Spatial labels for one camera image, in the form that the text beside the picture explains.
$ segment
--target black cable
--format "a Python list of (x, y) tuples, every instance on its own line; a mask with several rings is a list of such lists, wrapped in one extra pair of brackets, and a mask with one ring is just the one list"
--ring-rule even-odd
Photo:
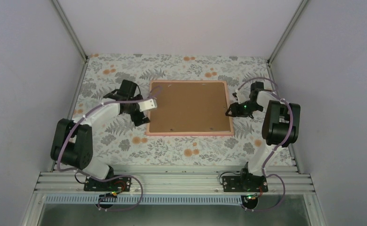
[(85, 184), (85, 182), (81, 182), (81, 181), (79, 181), (79, 180), (78, 180), (78, 178), (76, 178), (76, 174), (77, 174), (77, 173), (78, 173), (78, 172), (76, 172), (76, 173), (75, 173), (75, 175), (74, 175), (76, 182), (78, 182), (78, 183), (80, 183), (80, 184), (84, 185), (84, 184)]
[(240, 175), (239, 173), (234, 173), (234, 172), (230, 172), (230, 171), (221, 173), (220, 177), (218, 178), (218, 181), (219, 181), (219, 183), (220, 183), (221, 185), (223, 185), (223, 183), (220, 181), (220, 178), (221, 178), (221, 177), (222, 177), (222, 175), (224, 175), (225, 173), (232, 173), (232, 174), (235, 174), (235, 175)]

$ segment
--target gray floor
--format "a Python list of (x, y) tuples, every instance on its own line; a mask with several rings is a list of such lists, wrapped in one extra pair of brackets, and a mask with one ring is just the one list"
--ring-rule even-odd
[[(273, 206), (279, 196), (260, 198), (257, 209)], [(244, 212), (238, 206), (139, 205), (127, 212), (98, 211), (94, 205), (47, 204), (41, 226), (308, 226), (302, 195), (288, 195), (279, 208)]]

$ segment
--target floral tablecloth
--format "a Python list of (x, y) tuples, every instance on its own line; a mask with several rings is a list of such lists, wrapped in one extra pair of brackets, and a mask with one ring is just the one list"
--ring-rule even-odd
[[(224, 80), (229, 93), (233, 93), (252, 77), (269, 77), (265, 59), (94, 54), (90, 56), (74, 117), (98, 105), (102, 96), (119, 88), (123, 79), (137, 83), (147, 97), (151, 80)], [(249, 93), (250, 85), (243, 89)], [(134, 127), (129, 115), (119, 115), (94, 132), (94, 156), (110, 165), (242, 166), (261, 145), (263, 118), (260, 112), (254, 112), (254, 119), (234, 118), (232, 137), (148, 137), (146, 125)], [(279, 152), (271, 165), (292, 165), (289, 151)]]

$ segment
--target white wall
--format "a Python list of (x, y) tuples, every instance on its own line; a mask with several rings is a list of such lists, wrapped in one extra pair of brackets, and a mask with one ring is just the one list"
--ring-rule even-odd
[(49, 0), (0, 0), (0, 226), (20, 225), (82, 68)]
[(268, 58), (301, 0), (59, 0), (86, 53)]
[(310, 1), (272, 65), (328, 225), (367, 225), (367, 1)]

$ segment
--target brown board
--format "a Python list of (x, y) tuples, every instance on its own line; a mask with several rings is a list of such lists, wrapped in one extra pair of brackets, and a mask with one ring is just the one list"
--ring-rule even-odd
[(155, 80), (161, 87), (157, 108), (149, 112), (148, 136), (232, 136), (232, 118), (225, 81)]

